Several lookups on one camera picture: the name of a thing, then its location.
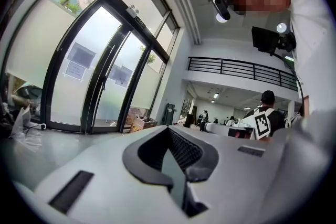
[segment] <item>camera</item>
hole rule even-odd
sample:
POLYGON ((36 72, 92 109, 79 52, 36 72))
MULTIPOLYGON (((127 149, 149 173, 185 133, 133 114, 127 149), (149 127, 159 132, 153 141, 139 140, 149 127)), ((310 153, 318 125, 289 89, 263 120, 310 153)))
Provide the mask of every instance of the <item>camera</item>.
POLYGON ((209 0, 217 10, 218 14, 225 20, 230 20, 231 16, 227 10, 227 4, 224 0, 209 0))

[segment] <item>person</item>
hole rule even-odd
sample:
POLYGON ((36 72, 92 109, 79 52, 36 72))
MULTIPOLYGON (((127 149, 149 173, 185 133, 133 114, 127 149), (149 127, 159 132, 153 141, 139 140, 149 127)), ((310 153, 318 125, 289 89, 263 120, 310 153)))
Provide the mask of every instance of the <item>person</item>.
POLYGON ((235 117, 231 116, 231 118, 227 121, 226 126, 232 126, 235 122, 235 117))
MULTIPOLYGON (((273 109, 274 103, 275 103, 274 93, 272 91, 265 91, 261 96, 261 106, 248 112, 244 117, 244 119, 254 115, 256 112, 264 112, 264 111, 266 112, 269 109, 273 109)), ((284 117, 278 111, 273 110, 267 116, 267 118, 270 122, 270 137, 273 136, 276 130, 285 128, 284 117)), ((264 139, 262 138, 261 140, 268 141, 269 137, 265 137, 264 139)))
POLYGON ((226 117, 226 120, 224 121, 224 125, 229 121, 229 117, 226 117))
POLYGON ((208 111, 204 110, 204 114, 205 114, 205 116, 202 118, 202 122, 201 122, 201 125, 199 127, 199 130, 201 132, 204 132, 205 123, 207 123, 208 120, 209 120, 208 111))
POLYGON ((324 36, 333 31, 333 18, 325 0, 224 0, 236 13, 243 15, 246 11, 282 12, 291 11, 290 29, 296 38, 296 49, 293 52, 295 70, 302 86, 304 97, 304 115, 309 115, 309 92, 314 91, 310 80, 314 64, 313 59, 317 48, 322 46, 324 36))
POLYGON ((286 127, 292 127, 294 123, 299 121, 303 117, 303 107, 301 106, 298 113, 296 113, 292 118, 286 120, 286 127))

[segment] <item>box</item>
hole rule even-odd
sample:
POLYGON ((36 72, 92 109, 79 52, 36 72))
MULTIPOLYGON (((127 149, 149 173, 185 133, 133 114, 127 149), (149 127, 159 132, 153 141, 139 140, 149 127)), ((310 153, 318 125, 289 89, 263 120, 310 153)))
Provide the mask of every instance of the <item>box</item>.
POLYGON ((151 121, 151 122, 144 122, 140 118, 134 118, 131 126, 130 133, 135 133, 137 131, 141 131, 143 129, 155 127, 157 125, 157 121, 151 121))
POLYGON ((131 126, 136 115, 145 116, 145 114, 147 113, 147 110, 148 109, 143 109, 143 108, 130 108, 127 114, 125 126, 131 126))

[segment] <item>vent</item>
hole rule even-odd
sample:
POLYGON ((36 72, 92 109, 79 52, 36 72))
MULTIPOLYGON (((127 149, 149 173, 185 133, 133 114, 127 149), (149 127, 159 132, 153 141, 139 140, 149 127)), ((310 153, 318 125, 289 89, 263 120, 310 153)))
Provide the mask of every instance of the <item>vent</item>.
POLYGON ((241 146, 238 151, 247 153, 249 155, 262 157, 265 150, 263 148, 255 148, 255 147, 248 147, 248 146, 241 146))

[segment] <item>railing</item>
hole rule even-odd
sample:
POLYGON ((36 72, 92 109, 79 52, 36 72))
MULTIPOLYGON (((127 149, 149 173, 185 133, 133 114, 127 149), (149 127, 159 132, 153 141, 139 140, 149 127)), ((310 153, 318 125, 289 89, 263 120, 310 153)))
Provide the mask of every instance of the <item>railing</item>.
POLYGON ((189 57, 188 70, 259 80, 298 91, 294 75, 257 63, 208 57, 189 57))

